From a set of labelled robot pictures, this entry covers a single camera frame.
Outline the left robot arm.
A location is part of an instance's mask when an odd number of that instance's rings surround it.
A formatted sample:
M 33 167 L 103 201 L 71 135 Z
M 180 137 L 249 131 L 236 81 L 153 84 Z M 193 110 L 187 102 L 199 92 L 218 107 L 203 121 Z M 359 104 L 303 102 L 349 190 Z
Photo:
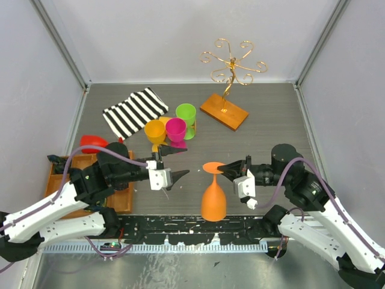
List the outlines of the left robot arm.
M 65 216 L 96 205 L 132 182 L 148 180 L 151 190 L 170 190 L 188 170 L 174 172 L 164 166 L 164 156 L 184 148 L 160 145 L 148 158 L 133 160 L 123 143 L 105 147 L 84 145 L 75 152 L 94 149 L 96 162 L 68 173 L 73 156 L 67 158 L 59 189 L 16 213 L 1 213 L 1 258 L 10 264 L 33 256 L 52 244 L 78 237 L 115 238 L 121 224 L 115 209 L 103 207 L 84 217 Z

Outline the gold wire wine glass rack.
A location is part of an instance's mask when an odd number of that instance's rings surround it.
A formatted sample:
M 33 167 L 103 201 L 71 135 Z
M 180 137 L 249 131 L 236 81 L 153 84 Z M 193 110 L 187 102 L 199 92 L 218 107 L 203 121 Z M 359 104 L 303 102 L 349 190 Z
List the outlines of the gold wire wine glass rack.
M 247 86 L 253 83 L 253 73 L 265 73 L 268 66 L 263 61 L 256 63 L 257 68 L 252 69 L 241 65 L 241 61 L 248 57 L 254 50 L 254 44 L 249 40 L 242 41 L 239 46 L 247 52 L 240 58 L 232 55 L 231 44 L 227 39 L 219 38 L 214 42 L 216 48 L 227 46 L 229 57 L 222 59 L 210 51 L 204 51 L 200 54 L 199 60 L 202 63 L 210 63 L 214 58 L 224 65 L 221 69 L 211 72 L 211 80 L 215 83 L 226 83 L 226 88 L 221 95 L 212 94 L 200 106 L 200 111 L 215 119 L 217 122 L 236 131 L 246 120 L 249 113 L 228 100 L 231 88 L 235 82 Z

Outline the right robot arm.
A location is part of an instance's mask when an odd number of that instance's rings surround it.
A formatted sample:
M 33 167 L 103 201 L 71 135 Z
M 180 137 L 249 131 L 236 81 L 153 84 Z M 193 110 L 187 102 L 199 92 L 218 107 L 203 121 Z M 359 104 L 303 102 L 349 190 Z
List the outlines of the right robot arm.
M 293 145 L 275 145 L 269 164 L 252 164 L 246 156 L 218 170 L 232 181 L 233 191 L 249 209 L 261 207 L 255 199 L 257 186 L 274 186 L 275 193 L 284 187 L 294 208 L 327 230 L 324 234 L 305 224 L 272 198 L 263 217 L 267 235 L 297 240 L 329 262 L 352 288 L 384 288 L 384 248 L 353 220 L 334 190 Z

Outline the orange plastic wine glass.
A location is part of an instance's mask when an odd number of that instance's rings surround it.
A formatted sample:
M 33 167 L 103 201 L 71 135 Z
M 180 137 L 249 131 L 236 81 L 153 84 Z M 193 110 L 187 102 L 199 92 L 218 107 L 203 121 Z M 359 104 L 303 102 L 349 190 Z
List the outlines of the orange plastic wine glass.
M 217 175 L 222 174 L 218 170 L 219 166 L 223 166 L 223 163 L 213 161 L 203 165 L 203 170 L 213 175 L 213 180 L 203 193 L 201 202 L 202 218 L 209 222 L 219 222 L 226 217 L 226 195 L 217 183 Z

